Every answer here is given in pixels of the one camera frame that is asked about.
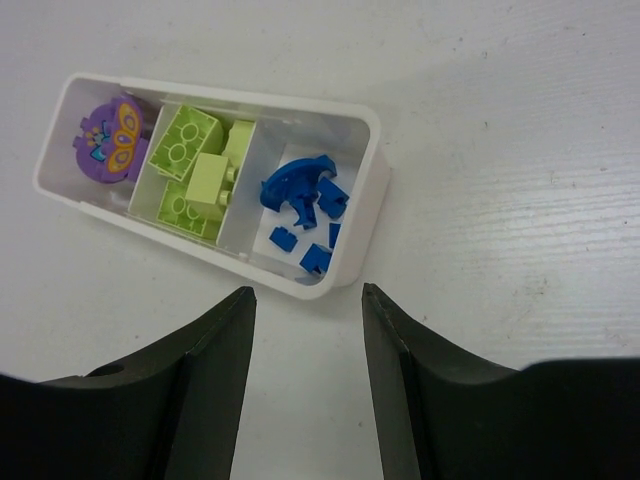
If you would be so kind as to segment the small blue lego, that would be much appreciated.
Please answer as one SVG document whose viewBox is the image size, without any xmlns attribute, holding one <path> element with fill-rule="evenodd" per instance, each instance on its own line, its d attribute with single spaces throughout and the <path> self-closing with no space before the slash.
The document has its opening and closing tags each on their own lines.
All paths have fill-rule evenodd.
<svg viewBox="0 0 640 480">
<path fill-rule="evenodd" d="M 275 227 L 269 236 L 269 240 L 286 253 L 291 253 L 298 243 L 297 236 L 283 226 Z"/>
<path fill-rule="evenodd" d="M 322 178 L 317 184 L 319 208 L 331 219 L 339 219 L 345 212 L 349 195 L 329 178 Z"/>
<path fill-rule="evenodd" d="M 303 255 L 299 265 L 310 274 L 325 274 L 328 271 L 332 251 L 327 247 L 313 243 Z"/>
<path fill-rule="evenodd" d="M 337 243 L 338 235 L 341 229 L 341 224 L 336 222 L 329 223 L 329 248 L 333 250 Z"/>
</svg>

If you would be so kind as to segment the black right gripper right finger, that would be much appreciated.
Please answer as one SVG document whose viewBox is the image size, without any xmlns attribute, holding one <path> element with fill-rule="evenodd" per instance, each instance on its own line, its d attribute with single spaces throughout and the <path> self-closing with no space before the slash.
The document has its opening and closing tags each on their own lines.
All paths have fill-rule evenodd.
<svg viewBox="0 0 640 480">
<path fill-rule="evenodd" d="M 368 375 L 387 479 L 635 479 L 639 362 L 481 358 L 362 290 Z"/>
</svg>

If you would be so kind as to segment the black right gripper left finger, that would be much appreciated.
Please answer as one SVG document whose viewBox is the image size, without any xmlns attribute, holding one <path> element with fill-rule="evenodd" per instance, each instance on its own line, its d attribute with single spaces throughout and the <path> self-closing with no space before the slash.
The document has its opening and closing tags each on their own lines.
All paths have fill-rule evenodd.
<svg viewBox="0 0 640 480">
<path fill-rule="evenodd" d="M 1 379 L 5 479 L 227 479 L 254 340 L 242 287 L 84 376 Z"/>
</svg>

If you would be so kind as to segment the purple flower green lego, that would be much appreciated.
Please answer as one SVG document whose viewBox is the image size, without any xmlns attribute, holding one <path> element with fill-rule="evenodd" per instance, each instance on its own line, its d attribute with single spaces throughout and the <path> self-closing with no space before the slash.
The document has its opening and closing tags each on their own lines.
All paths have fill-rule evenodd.
<svg viewBox="0 0 640 480">
<path fill-rule="evenodd" d="M 131 96 L 122 94 L 96 107 L 80 129 L 72 146 L 87 177 L 102 184 L 138 180 L 149 139 L 142 110 Z"/>
</svg>

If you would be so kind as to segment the green lego brick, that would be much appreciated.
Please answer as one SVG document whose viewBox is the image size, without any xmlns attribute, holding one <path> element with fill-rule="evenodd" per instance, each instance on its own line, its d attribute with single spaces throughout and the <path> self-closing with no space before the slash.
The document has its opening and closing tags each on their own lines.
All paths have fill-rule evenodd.
<svg viewBox="0 0 640 480">
<path fill-rule="evenodd" d="M 148 163 L 160 174 L 182 182 L 201 153 L 221 152 L 224 137 L 218 118 L 182 104 L 160 136 Z"/>
<path fill-rule="evenodd" d="M 228 207 L 236 177 L 237 169 L 228 157 L 201 153 L 191 173 L 185 198 L 205 206 Z"/>
<path fill-rule="evenodd" d="M 188 237 L 215 243 L 225 211 L 205 217 L 186 200 L 187 186 L 168 180 L 158 207 L 156 221 Z"/>
</svg>

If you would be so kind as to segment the blue arch lego piece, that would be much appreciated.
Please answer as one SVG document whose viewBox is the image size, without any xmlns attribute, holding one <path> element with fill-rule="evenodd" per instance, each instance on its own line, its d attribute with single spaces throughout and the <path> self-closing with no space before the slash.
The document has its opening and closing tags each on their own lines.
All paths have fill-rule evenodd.
<svg viewBox="0 0 640 480">
<path fill-rule="evenodd" d="M 304 230 L 315 228 L 314 202 L 318 198 L 317 184 L 324 174 L 329 177 L 337 175 L 334 161 L 326 154 L 293 160 L 261 182 L 260 203 L 279 212 L 282 204 L 287 202 L 298 214 L 295 226 Z"/>
</svg>

